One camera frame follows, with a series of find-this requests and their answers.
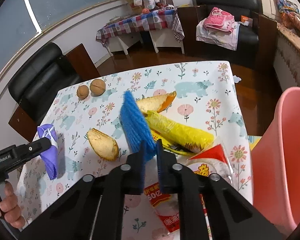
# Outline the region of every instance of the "pink plastic bin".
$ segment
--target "pink plastic bin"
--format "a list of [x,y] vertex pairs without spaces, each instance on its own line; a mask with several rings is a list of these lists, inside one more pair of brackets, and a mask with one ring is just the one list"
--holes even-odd
[[253,205],[289,235],[300,222],[300,88],[281,95],[251,157]]

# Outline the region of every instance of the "silver rivet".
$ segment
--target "silver rivet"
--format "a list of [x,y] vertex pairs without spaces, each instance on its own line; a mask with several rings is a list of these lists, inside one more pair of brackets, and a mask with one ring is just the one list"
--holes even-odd
[[172,165],[172,168],[175,170],[175,171],[180,171],[182,169],[182,165],[179,164],[179,163],[175,163]]
[[218,181],[220,179],[220,176],[216,173],[212,173],[210,174],[210,179],[214,180],[214,181]]
[[131,166],[129,164],[122,164],[120,169],[123,171],[129,171],[131,169]]
[[93,176],[90,174],[87,174],[87,175],[84,175],[82,179],[84,182],[90,182],[93,180]]

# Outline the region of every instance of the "purple cloth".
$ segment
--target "purple cloth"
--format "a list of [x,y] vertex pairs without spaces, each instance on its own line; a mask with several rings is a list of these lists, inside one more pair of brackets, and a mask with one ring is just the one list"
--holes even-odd
[[47,137],[51,142],[51,147],[40,154],[43,160],[49,179],[57,178],[58,174],[58,144],[57,134],[54,126],[50,123],[43,124],[37,128],[39,138]]

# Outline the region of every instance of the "white tablecloth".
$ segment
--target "white tablecloth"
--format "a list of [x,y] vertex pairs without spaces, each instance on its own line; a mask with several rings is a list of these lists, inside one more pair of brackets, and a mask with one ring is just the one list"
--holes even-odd
[[[89,95],[83,101],[78,100],[78,86],[89,86],[91,81],[60,90],[42,121],[42,124],[54,124],[58,135],[59,159],[66,165],[53,181],[49,180],[40,157],[24,165],[17,194],[22,214],[28,223],[83,175],[98,177],[125,163],[130,151],[122,128],[118,125],[125,90],[132,91],[136,99],[176,90],[177,97],[162,114],[220,137],[234,168],[236,189],[252,203],[249,143],[229,62],[160,65],[116,73],[102,79],[106,82],[107,90],[98,98]],[[86,136],[92,127],[116,139],[120,148],[120,157],[116,161],[105,161],[94,153]],[[152,167],[156,167],[155,160],[147,163],[146,186],[157,181],[156,171]],[[134,226],[137,221],[141,227]],[[122,239],[160,239],[165,233],[162,222],[153,213],[146,196],[126,196]],[[172,240],[173,236],[163,238]]]

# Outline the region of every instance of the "checkered tablecloth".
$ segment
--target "checkered tablecloth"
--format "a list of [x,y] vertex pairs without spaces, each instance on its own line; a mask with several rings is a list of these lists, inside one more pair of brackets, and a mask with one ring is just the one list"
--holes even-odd
[[178,18],[177,9],[156,10],[148,14],[141,14],[124,19],[120,22],[105,26],[97,31],[96,40],[101,40],[107,46],[107,39],[125,33],[172,29],[176,40],[184,38],[183,30]]

